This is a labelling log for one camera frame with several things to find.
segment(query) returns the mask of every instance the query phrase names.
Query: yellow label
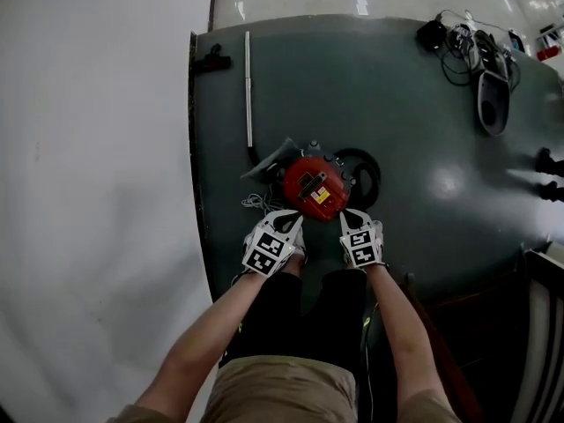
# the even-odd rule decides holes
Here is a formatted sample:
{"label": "yellow label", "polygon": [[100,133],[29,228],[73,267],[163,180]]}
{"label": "yellow label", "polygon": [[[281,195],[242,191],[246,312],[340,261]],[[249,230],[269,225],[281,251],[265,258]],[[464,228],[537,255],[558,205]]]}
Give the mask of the yellow label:
{"label": "yellow label", "polygon": [[312,196],[318,204],[321,204],[325,199],[327,199],[327,197],[330,196],[330,194],[325,187],[321,187],[316,193],[312,193]]}

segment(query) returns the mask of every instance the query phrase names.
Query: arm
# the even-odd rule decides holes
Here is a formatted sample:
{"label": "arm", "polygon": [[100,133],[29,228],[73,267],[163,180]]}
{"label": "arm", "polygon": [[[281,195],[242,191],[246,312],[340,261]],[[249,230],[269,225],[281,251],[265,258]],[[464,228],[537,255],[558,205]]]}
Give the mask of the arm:
{"label": "arm", "polygon": [[386,268],[372,264],[366,270],[394,356],[398,410],[410,397],[423,390],[434,390],[450,407],[434,364],[427,331],[417,312]]}
{"label": "arm", "polygon": [[197,392],[227,349],[266,277],[245,274],[176,341],[136,405],[184,423]]}

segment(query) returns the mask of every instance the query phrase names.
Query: wall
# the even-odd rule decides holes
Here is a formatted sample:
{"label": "wall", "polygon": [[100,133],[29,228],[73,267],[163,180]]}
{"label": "wall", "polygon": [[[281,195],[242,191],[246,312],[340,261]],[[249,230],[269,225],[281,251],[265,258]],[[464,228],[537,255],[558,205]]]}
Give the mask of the wall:
{"label": "wall", "polygon": [[105,421],[211,302],[187,128],[209,5],[0,0],[0,404],[17,422]]}

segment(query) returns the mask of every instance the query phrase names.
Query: leg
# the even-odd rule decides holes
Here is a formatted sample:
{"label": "leg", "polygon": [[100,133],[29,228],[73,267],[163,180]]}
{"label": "leg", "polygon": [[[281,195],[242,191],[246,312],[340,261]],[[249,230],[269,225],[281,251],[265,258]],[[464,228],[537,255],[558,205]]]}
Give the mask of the leg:
{"label": "leg", "polygon": [[221,362],[256,355],[295,355],[301,311],[303,257],[292,256],[264,285]]}
{"label": "leg", "polygon": [[334,271],[323,278],[317,303],[304,317],[302,357],[357,374],[366,286],[367,276],[362,270]]}

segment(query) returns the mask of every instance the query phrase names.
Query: glove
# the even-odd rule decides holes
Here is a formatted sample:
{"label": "glove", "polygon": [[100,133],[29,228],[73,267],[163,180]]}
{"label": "glove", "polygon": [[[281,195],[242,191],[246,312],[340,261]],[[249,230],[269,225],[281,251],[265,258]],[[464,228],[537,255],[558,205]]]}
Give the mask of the glove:
{"label": "glove", "polygon": [[363,211],[344,209],[340,214],[343,235],[339,239],[345,250],[345,260],[355,268],[383,264],[383,227]]}
{"label": "glove", "polygon": [[254,272],[271,276],[280,270],[292,254],[306,257],[301,223],[296,210],[272,211],[245,237],[243,265]]}

